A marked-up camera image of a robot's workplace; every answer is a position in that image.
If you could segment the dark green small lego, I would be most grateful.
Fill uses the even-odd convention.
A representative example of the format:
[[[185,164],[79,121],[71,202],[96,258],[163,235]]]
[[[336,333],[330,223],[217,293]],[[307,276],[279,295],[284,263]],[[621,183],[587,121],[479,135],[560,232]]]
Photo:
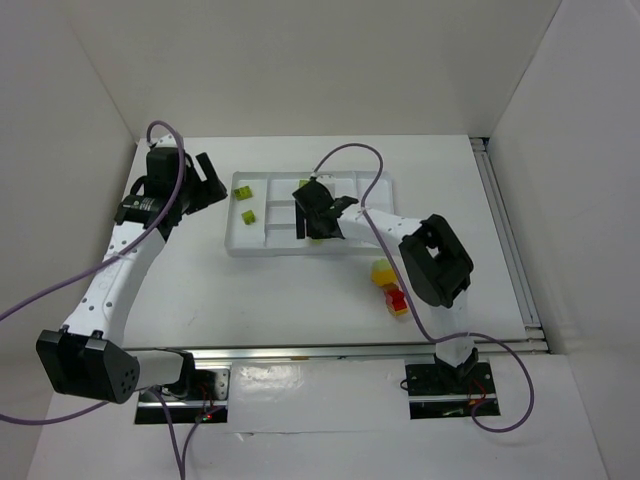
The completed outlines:
[[[233,190],[234,198],[237,201],[248,200],[253,197],[253,191],[250,186],[243,185]]]

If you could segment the lime green curved lego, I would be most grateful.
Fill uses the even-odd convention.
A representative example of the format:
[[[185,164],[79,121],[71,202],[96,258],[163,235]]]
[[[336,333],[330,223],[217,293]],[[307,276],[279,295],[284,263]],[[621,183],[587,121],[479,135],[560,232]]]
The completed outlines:
[[[243,212],[241,217],[245,225],[252,225],[256,222],[256,216],[252,210]]]

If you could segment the pale green sloped lego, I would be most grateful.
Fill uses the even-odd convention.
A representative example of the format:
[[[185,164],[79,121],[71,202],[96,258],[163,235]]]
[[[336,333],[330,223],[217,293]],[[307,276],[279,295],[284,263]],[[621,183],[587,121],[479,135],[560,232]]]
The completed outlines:
[[[387,270],[391,270],[392,266],[389,262],[388,259],[384,258],[384,259],[378,259],[376,261],[373,262],[372,264],[372,270],[373,271],[387,271]]]

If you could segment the red lego brick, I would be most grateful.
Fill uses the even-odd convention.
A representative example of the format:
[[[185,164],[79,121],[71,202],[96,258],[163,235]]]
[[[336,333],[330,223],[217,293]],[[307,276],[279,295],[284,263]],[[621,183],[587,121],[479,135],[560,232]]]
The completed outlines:
[[[399,317],[409,311],[405,294],[401,290],[389,289],[384,294],[387,310],[392,316]]]

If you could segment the yellow lego brick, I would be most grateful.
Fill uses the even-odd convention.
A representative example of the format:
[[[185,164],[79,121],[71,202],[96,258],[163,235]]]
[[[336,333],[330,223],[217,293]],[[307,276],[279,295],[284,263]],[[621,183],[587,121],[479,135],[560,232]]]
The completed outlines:
[[[371,281],[380,288],[397,282],[396,274],[392,268],[374,269],[371,271],[370,278]]]

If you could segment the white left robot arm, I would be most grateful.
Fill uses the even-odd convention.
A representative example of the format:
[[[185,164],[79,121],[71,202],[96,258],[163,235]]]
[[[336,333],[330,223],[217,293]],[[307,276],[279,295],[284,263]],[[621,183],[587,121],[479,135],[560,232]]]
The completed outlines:
[[[186,215],[227,197],[206,153],[180,155],[159,144],[115,214],[108,266],[93,277],[80,304],[56,330],[44,330],[36,351],[55,392],[122,404],[135,391],[166,389],[184,398],[193,387],[192,354],[173,348],[133,355],[122,347],[143,280],[172,230]]]

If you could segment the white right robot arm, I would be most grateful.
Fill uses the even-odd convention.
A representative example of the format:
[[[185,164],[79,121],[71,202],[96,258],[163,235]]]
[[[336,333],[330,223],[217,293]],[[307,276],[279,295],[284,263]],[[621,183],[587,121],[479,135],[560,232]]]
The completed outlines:
[[[467,333],[467,290],[474,264],[448,221],[439,214],[426,219],[401,217],[365,208],[349,196],[334,198],[312,178],[293,193],[313,239],[360,241],[400,256],[409,286],[402,289],[429,305],[439,328],[435,363],[440,376],[460,383],[478,361]]]

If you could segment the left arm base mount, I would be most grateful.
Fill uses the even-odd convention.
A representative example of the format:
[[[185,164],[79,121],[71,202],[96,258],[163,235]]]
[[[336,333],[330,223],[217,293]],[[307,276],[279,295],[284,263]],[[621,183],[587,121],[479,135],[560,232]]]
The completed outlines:
[[[168,408],[174,424],[224,424],[228,421],[228,398],[231,370],[228,366],[197,369],[185,393],[174,393],[168,387],[155,387]],[[134,417],[136,425],[166,425],[163,406],[151,392],[140,393]]]

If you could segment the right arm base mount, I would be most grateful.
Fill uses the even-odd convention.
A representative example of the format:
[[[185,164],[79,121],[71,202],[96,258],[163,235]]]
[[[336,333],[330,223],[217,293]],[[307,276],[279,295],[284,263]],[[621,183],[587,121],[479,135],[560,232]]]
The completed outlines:
[[[478,363],[459,384],[446,384],[435,364],[407,364],[400,388],[408,395],[412,420],[499,416],[500,407],[488,362]]]

